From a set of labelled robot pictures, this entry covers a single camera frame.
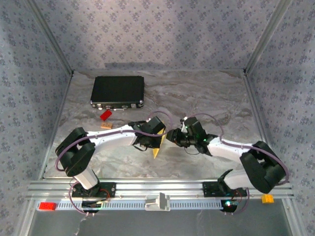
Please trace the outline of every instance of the cable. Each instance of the cable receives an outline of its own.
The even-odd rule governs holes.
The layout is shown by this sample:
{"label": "cable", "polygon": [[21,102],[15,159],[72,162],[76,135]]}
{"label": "cable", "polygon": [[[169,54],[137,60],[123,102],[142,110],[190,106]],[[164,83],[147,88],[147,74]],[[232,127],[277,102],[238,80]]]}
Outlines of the cable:
{"label": "cable", "polygon": [[73,181],[73,180],[75,180],[75,179],[74,179],[74,178],[72,178],[72,179],[70,180],[70,182],[69,182],[70,187],[71,187],[71,181]]}
{"label": "cable", "polygon": [[269,153],[269,152],[267,152],[267,151],[265,151],[265,150],[263,150],[263,149],[261,149],[261,148],[258,148],[258,147],[248,146],[248,145],[231,144],[231,143],[228,143],[228,142],[224,141],[224,140],[222,139],[222,136],[224,135],[224,130],[223,130],[223,127],[222,127],[222,125],[220,124],[220,122],[219,122],[216,118],[214,118],[212,115],[207,114],[207,113],[198,113],[198,114],[194,114],[194,115],[192,115],[192,116],[190,116],[190,117],[194,117],[194,116],[198,116],[198,115],[209,116],[209,117],[211,117],[216,123],[218,123],[218,125],[219,125],[219,127],[220,127],[220,129],[221,129],[221,134],[220,134],[220,141],[221,141],[221,143],[223,143],[223,144],[225,144],[225,145],[227,145],[227,146],[233,147],[233,148],[253,149],[253,150],[262,152],[262,153],[264,153],[265,155],[267,155],[267,156],[269,156],[270,158],[272,158],[273,160],[275,160],[275,161],[283,168],[283,170],[284,170],[284,172],[285,172],[285,180],[282,181],[282,182],[279,182],[277,185],[283,185],[283,184],[285,184],[285,183],[287,183],[287,182],[289,181],[289,175],[290,175],[290,174],[289,174],[288,168],[287,168],[287,167],[285,166],[285,164],[284,164],[279,158],[277,158],[275,155],[273,155],[273,154],[271,154],[271,153]]}
{"label": "cable", "polygon": [[146,151],[146,150],[148,150],[148,147],[146,147],[146,149],[141,149],[141,148],[138,148],[137,146],[135,146],[135,145],[132,145],[135,149],[138,149],[139,151]]}
{"label": "cable", "polygon": [[109,199],[110,199],[110,194],[109,194],[109,192],[108,192],[106,189],[104,189],[104,188],[100,189],[99,191],[100,191],[100,192],[106,192],[106,193],[107,193],[106,198],[103,198],[103,199],[100,199],[100,200],[95,200],[95,201],[93,201],[93,202],[89,202],[90,204],[95,204],[95,203],[103,202],[103,201],[107,201],[107,200],[109,201]]}
{"label": "cable", "polygon": [[97,138],[101,138],[101,137],[106,137],[106,136],[109,136],[109,135],[121,134],[121,133],[138,133],[138,134],[146,135],[146,136],[149,136],[149,137],[161,137],[161,136],[163,136],[163,135],[166,135],[166,134],[168,133],[168,131],[171,130],[172,127],[173,127],[173,119],[172,119],[172,117],[171,117],[168,113],[163,112],[163,111],[154,111],[154,112],[152,112],[151,114],[153,114],[153,113],[163,113],[163,114],[165,114],[165,115],[168,116],[169,122],[170,122],[170,128],[169,128],[167,131],[165,131],[164,133],[162,133],[162,134],[149,134],[149,133],[142,132],[142,131],[140,131],[140,130],[118,130],[118,131],[113,131],[113,132],[109,132],[109,133],[100,134],[100,135],[97,135],[97,136],[96,136],[96,135],[90,135],[90,136],[83,137],[83,138],[78,139],[77,141],[71,143],[69,146],[67,146],[67,147],[59,154],[59,156],[57,157],[57,159],[56,159],[56,161],[55,161],[55,168],[56,168],[56,170],[57,170],[57,171],[60,171],[60,172],[63,172],[63,171],[64,171],[63,169],[60,169],[60,168],[58,167],[59,161],[60,161],[60,159],[62,158],[62,156],[63,156],[70,148],[72,148],[73,146],[77,145],[78,143],[80,143],[80,142],[82,142],[82,141],[84,141],[84,140],[86,140],[86,139],[93,139],[93,138],[96,138],[96,137],[97,137]]}
{"label": "cable", "polygon": [[242,207],[242,209],[240,209],[237,212],[233,212],[231,215],[242,213],[248,207],[249,199],[250,199],[250,190],[248,188],[246,188],[246,192],[247,192],[247,199],[246,199],[245,205]]}
{"label": "cable", "polygon": [[238,202],[238,203],[241,203],[241,201],[242,201],[242,194],[241,194],[241,192],[240,192],[240,191],[238,191],[237,189],[235,189],[235,192],[237,192],[237,193],[238,193],[238,195],[241,197],[240,201]]}
{"label": "cable", "polygon": [[187,150],[186,150],[186,147],[184,147],[184,150],[185,150],[185,152],[187,153],[187,154],[189,154],[189,155],[198,155],[200,152],[198,152],[198,153],[189,153],[189,152],[187,152]]}
{"label": "cable", "polygon": [[74,186],[76,186],[77,184],[79,184],[80,182],[79,181],[76,181],[73,185],[71,185],[71,187],[69,188],[69,192],[68,192],[68,195],[69,195],[69,200],[70,202],[72,203],[73,207],[77,210],[77,212],[81,213],[81,214],[84,214],[84,215],[87,215],[88,213],[87,212],[84,212],[82,210],[80,210],[73,202],[72,200],[72,196],[71,196],[71,191],[73,190]]}

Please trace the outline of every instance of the mounting plate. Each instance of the mounting plate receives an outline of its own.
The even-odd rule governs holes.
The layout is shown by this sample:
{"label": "mounting plate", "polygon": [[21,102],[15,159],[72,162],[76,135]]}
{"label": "mounting plate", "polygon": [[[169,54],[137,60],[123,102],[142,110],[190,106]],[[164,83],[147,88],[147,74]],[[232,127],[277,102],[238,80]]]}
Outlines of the mounting plate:
{"label": "mounting plate", "polygon": [[[114,182],[100,182],[100,189],[105,189],[108,191],[110,198],[115,197],[116,192],[116,183]],[[107,192],[106,191],[98,191],[97,193],[93,194],[92,196],[89,194],[89,192],[82,187],[81,184],[77,184],[74,186],[72,191],[72,197],[73,198],[107,198]]]}
{"label": "mounting plate", "polygon": [[[242,197],[246,197],[247,196],[247,192],[246,190],[244,190],[243,188],[238,188],[237,189],[240,194],[242,195]],[[203,191],[203,196],[206,197],[238,197],[238,192],[237,191],[231,191],[229,193],[223,193],[220,189],[219,189],[219,184],[218,182],[202,182],[202,191]]]}

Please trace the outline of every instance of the wooden block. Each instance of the wooden block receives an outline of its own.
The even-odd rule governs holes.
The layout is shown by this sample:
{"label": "wooden block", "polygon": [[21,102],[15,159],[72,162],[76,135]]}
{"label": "wooden block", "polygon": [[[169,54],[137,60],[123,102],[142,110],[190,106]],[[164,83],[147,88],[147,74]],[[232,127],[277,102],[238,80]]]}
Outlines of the wooden block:
{"label": "wooden block", "polygon": [[113,123],[102,122],[102,124],[100,125],[100,127],[103,128],[103,129],[111,129],[111,128],[113,128]]}

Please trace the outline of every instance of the metal frame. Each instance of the metal frame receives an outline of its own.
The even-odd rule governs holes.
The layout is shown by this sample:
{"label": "metal frame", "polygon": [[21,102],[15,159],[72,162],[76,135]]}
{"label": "metal frame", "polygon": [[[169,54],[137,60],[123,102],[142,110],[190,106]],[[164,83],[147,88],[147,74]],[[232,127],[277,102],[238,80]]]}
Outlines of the metal frame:
{"label": "metal frame", "polygon": [[[61,200],[67,199],[71,178],[50,178],[44,181],[32,181],[27,194],[28,200]],[[171,200],[191,199],[229,199],[228,198],[204,198],[202,182],[217,179],[176,180],[166,178],[117,178],[100,179],[101,182],[115,182],[115,200],[145,200],[146,196],[158,195],[160,192],[169,195]],[[293,198],[293,192],[289,184],[275,187],[271,193],[275,199]],[[259,199],[262,193],[250,189],[251,199]]]}
{"label": "metal frame", "polygon": [[[262,140],[268,142],[268,136],[262,125],[262,114],[257,107],[257,101],[253,95],[251,85],[245,75],[242,76],[245,87],[249,96],[249,101],[254,114],[254,119],[259,130],[259,134]],[[58,116],[56,122],[56,128],[61,113]],[[55,201],[55,200],[67,200],[67,194],[69,190],[69,183],[71,178],[42,178],[44,175],[46,165],[42,168],[38,181],[32,181],[29,186],[27,193],[27,202],[24,207],[23,217],[20,218],[19,229],[16,235],[26,236],[31,227],[34,212],[36,210],[38,201]],[[157,195],[160,192],[170,196],[170,200],[196,200],[197,202],[205,201],[205,199],[212,201],[213,199],[224,199],[224,198],[204,198],[202,191],[202,182],[204,181],[217,181],[216,179],[197,179],[197,180],[177,180],[177,179],[145,179],[145,178],[119,178],[119,179],[100,179],[104,182],[116,182],[116,196],[114,201],[139,201],[145,200],[148,195]],[[306,235],[306,231],[301,219],[301,215],[297,209],[296,200],[294,199],[293,191],[290,184],[275,187],[271,194],[275,199],[282,199],[283,206],[285,208],[286,217],[289,222],[290,229],[295,236]],[[261,193],[256,189],[250,189],[250,198],[259,199]]]}
{"label": "metal frame", "polygon": [[[251,87],[249,79],[246,75],[243,75],[243,80],[245,83],[245,87],[247,90],[247,94],[249,96],[249,101],[251,103],[254,119],[256,126],[259,131],[259,135],[261,140],[265,141],[266,143],[270,144],[269,136],[267,135],[267,131],[264,128],[263,121],[265,120],[264,114],[260,112],[258,108],[258,100],[256,96],[254,96],[254,89]],[[302,217],[300,211],[297,208],[296,199],[283,199],[283,206],[285,208],[286,217],[288,219],[292,234],[295,236],[304,236],[307,235],[306,228],[302,221]]]}
{"label": "metal frame", "polygon": [[61,100],[61,104],[60,104],[60,109],[59,109],[59,112],[58,112],[58,115],[57,115],[57,118],[56,118],[56,122],[55,122],[55,125],[54,125],[54,129],[53,129],[53,133],[51,135],[51,138],[49,140],[49,143],[48,143],[48,147],[47,147],[47,150],[46,150],[46,153],[45,153],[45,158],[44,158],[44,162],[40,168],[40,171],[39,171],[39,178],[38,180],[43,180],[44,179],[44,174],[45,174],[45,169],[47,167],[47,160],[49,158],[49,153],[51,151],[51,148],[53,146],[53,143],[54,143],[54,139],[55,139],[55,136],[56,136],[56,133],[57,133],[57,129],[58,129],[58,126],[59,126],[59,121],[61,119],[61,115],[63,113],[63,106],[65,104],[65,99],[67,97],[67,94],[68,94],[68,91],[69,91],[69,88],[70,88],[70,84],[71,84],[71,80],[72,80],[72,77],[73,75],[70,76],[69,78],[69,81],[67,83],[67,86],[63,92],[63,98]]}
{"label": "metal frame", "polygon": [[52,47],[53,52],[56,54],[57,58],[59,59],[61,65],[63,66],[64,70],[71,75],[72,69],[70,67],[70,64],[68,60],[66,59],[62,49],[59,47],[59,44],[54,37],[54,34],[50,30],[43,14],[41,13],[38,5],[34,0],[24,0],[24,3],[31,11],[31,14],[34,16],[36,22],[38,23],[39,28],[43,32],[45,38],[49,42],[49,44]]}
{"label": "metal frame", "polygon": [[246,73],[250,74],[254,69],[256,63],[259,61],[260,56],[262,55],[264,49],[266,48],[269,40],[274,34],[278,24],[280,23],[282,17],[286,13],[287,8],[292,3],[292,0],[280,0],[276,9],[274,10],[270,21],[268,22],[264,32],[262,33],[259,42],[257,43],[251,57],[246,65]]}

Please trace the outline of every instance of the white clamp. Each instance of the white clamp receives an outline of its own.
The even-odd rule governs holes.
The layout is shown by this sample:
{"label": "white clamp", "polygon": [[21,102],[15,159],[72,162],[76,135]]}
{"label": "white clamp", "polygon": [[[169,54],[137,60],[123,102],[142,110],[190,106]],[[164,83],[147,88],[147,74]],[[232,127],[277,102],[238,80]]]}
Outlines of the white clamp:
{"label": "white clamp", "polygon": [[183,118],[183,120],[184,120],[183,123],[182,123],[182,125],[183,125],[183,126],[182,126],[182,132],[183,132],[183,133],[187,133],[187,129],[186,129],[185,124],[184,124],[185,120],[187,120],[187,119],[188,119],[188,117],[184,117],[184,118]]}
{"label": "white clamp", "polygon": [[164,193],[159,193],[158,197],[155,196],[146,196],[144,210],[148,211],[170,211],[170,202],[169,195]]}

